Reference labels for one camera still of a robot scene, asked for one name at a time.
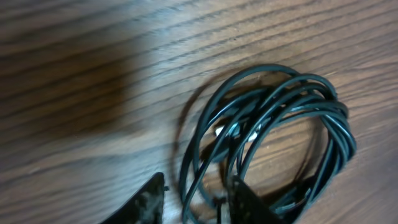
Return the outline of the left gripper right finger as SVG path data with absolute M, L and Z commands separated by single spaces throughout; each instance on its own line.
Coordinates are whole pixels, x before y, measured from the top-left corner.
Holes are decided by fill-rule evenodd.
M 227 189 L 232 224 L 285 224 L 238 176 L 228 180 Z

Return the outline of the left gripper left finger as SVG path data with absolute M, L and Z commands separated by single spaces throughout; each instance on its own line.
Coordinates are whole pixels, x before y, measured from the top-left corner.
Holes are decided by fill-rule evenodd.
M 122 207 L 101 224 L 162 224 L 165 192 L 162 172 L 156 172 Z

